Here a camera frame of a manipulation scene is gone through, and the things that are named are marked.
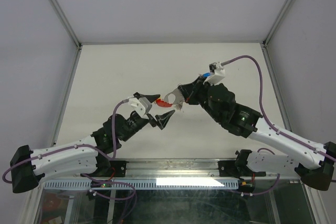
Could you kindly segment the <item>red handle keyring holder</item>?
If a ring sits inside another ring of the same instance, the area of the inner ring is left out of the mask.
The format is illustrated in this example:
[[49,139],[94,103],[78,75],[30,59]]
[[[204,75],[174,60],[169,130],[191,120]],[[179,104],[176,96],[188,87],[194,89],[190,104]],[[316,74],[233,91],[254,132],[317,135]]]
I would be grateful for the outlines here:
[[177,110],[181,110],[183,107],[184,97],[178,88],[168,93],[164,98],[158,98],[155,104],[162,108],[175,107]]

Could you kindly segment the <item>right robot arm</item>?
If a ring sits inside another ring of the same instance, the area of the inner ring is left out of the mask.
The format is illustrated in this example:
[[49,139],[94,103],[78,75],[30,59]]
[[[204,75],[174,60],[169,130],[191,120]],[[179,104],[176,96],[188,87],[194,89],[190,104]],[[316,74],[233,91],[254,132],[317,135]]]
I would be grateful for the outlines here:
[[275,155],[237,151],[235,161],[224,167],[227,174],[238,179],[253,174],[291,174],[316,190],[329,189],[334,173],[335,143],[317,143],[272,124],[265,115],[237,103],[235,94],[222,83],[209,84],[203,76],[180,85],[178,90],[187,104],[200,105],[230,134],[259,141],[282,152]]

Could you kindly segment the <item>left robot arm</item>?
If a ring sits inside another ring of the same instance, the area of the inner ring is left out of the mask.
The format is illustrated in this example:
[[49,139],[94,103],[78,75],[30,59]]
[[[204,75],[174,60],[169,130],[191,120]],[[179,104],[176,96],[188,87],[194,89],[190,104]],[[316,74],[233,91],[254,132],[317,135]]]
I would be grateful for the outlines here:
[[29,145],[19,147],[2,175],[3,182],[19,194],[58,177],[106,175],[121,142],[128,141],[147,125],[160,130],[166,127],[175,111],[152,116],[152,105],[159,98],[158,94],[135,93],[115,106],[101,128],[77,141],[34,150]]

